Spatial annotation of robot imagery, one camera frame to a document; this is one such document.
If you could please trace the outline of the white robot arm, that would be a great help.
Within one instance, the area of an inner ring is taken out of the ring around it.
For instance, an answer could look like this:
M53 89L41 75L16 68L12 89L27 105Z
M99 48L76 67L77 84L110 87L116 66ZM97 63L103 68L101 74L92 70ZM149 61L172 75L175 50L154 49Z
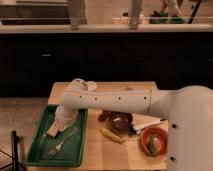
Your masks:
M213 89L97 91L74 79L60 94L56 123L63 129L78 110L90 108L166 119L167 171L213 171Z

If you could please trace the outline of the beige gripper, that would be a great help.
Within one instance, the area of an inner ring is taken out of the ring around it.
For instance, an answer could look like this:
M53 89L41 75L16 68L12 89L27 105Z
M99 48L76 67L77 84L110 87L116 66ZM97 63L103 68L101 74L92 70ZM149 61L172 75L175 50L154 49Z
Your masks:
M72 123L59 123L58 121L54 121L53 122L53 131L54 132L63 132L70 126L72 126Z

